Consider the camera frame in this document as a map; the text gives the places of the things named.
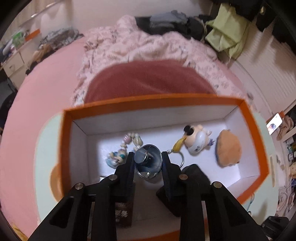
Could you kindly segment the silver round metal tin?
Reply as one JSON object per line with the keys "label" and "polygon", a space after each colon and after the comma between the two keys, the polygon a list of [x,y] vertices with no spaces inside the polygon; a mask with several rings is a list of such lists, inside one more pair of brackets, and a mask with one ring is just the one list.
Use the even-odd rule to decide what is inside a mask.
{"label": "silver round metal tin", "polygon": [[142,146],[135,152],[133,160],[138,175],[145,180],[151,180],[161,172],[162,154],[155,145]]}

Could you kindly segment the orange plush toy in box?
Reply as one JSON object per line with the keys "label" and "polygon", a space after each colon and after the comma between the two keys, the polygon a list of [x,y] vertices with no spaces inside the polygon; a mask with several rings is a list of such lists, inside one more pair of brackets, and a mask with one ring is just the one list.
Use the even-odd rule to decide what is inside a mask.
{"label": "orange plush toy in box", "polygon": [[229,130],[222,130],[216,143],[218,164],[222,167],[238,164],[241,156],[242,147],[238,137]]}

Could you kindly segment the orange cardboard box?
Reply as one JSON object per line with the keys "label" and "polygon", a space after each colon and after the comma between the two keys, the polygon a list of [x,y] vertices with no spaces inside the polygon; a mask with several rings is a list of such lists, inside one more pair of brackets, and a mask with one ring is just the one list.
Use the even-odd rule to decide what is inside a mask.
{"label": "orange cardboard box", "polygon": [[[242,147],[238,164],[222,167],[216,157],[222,130],[236,135]],[[210,94],[164,94],[117,98],[65,110],[60,139],[59,171],[63,199],[57,206],[64,225],[59,240],[91,240],[96,193],[93,184],[115,173],[107,155],[120,148],[127,133],[167,152],[184,169],[197,164],[209,178],[202,201],[210,240],[266,240],[245,202],[269,174],[260,130],[242,99]],[[156,196],[162,172],[151,180],[134,170],[131,227],[117,227],[117,240],[179,240],[180,218]]]}

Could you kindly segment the mint green cartoon mat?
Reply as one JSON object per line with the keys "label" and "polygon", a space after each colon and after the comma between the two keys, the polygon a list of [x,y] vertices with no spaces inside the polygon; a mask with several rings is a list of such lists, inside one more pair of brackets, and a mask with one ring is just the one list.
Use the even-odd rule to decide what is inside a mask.
{"label": "mint green cartoon mat", "polygon": [[[50,187],[52,169],[58,161],[59,135],[62,125],[62,113],[52,116],[43,126],[35,149],[35,191],[38,223],[41,223],[49,212],[58,203]],[[278,205],[278,178],[276,176],[275,147],[271,136],[267,133],[266,126],[260,114],[255,113],[254,118],[261,130],[265,150],[268,156],[269,174],[264,182],[254,193],[254,199],[247,199],[243,206],[249,210],[255,221],[261,224],[268,216],[276,214]]]}

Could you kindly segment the smartphone with lit screen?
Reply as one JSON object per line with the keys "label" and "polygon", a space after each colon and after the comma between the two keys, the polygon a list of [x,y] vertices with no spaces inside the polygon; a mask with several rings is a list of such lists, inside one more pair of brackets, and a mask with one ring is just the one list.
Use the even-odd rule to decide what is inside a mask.
{"label": "smartphone with lit screen", "polygon": [[283,112],[278,112],[274,114],[267,122],[266,122],[266,128],[268,130],[268,133],[272,135],[277,128],[280,127],[283,121],[284,114]]}

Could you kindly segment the pink patterned duvet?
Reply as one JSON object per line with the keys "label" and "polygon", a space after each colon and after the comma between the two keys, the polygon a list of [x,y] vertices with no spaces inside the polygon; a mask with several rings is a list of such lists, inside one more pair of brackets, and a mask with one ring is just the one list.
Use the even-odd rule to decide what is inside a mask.
{"label": "pink patterned duvet", "polygon": [[214,50],[204,43],[186,39],[172,31],[150,35],[140,30],[133,16],[121,17],[111,27],[97,27],[85,33],[82,65],[77,73],[78,85],[71,101],[73,106],[84,103],[89,84],[103,69],[132,61],[177,60],[194,69],[218,95],[246,99],[246,91],[238,78],[218,60]]}

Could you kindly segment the white desk with drawers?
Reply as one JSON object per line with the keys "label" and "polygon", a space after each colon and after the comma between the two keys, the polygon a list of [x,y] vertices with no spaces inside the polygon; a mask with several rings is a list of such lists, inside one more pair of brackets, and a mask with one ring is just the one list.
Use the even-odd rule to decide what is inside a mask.
{"label": "white desk with drawers", "polygon": [[36,37],[27,41],[20,49],[15,51],[14,54],[2,65],[2,69],[5,71],[8,78],[19,89],[26,77],[26,70],[29,66],[29,62],[34,52],[39,47],[41,41],[41,34],[37,34]]}

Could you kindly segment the dark clothes pile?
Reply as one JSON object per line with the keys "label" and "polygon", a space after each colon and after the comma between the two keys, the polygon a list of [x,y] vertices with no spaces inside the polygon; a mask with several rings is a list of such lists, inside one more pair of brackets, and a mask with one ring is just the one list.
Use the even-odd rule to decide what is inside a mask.
{"label": "dark clothes pile", "polygon": [[139,29],[150,35],[164,35],[168,32],[178,32],[186,39],[203,41],[212,30],[206,25],[213,20],[210,15],[187,16],[185,13],[173,10],[152,16],[137,16],[135,21]]}

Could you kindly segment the patterned grey clothes pile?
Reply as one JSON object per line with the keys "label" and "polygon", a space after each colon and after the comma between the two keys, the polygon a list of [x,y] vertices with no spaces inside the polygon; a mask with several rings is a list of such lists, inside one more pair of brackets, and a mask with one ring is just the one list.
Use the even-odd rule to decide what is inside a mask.
{"label": "patterned grey clothes pile", "polygon": [[84,35],[73,27],[61,28],[56,31],[51,31],[41,39],[39,47],[47,44],[51,46],[53,50],[58,50],[65,47],[77,39],[82,38]]}

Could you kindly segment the lime green cloth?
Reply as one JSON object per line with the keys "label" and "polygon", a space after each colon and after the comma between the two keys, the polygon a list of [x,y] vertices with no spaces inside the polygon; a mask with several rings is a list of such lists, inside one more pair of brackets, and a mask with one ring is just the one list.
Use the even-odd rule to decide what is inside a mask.
{"label": "lime green cloth", "polygon": [[212,30],[205,40],[217,52],[224,51],[230,59],[237,59],[244,48],[250,24],[250,21],[236,13],[234,7],[222,3],[217,17],[206,22]]}

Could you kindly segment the pastel bead charm keychain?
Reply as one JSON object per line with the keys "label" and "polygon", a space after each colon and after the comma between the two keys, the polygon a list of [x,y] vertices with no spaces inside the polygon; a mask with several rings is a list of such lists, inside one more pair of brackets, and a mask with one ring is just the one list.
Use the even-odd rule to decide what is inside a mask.
{"label": "pastel bead charm keychain", "polygon": [[109,167],[116,169],[125,164],[128,156],[128,146],[133,144],[133,150],[136,152],[143,146],[143,141],[138,133],[127,133],[121,141],[120,148],[107,155],[106,163]]}

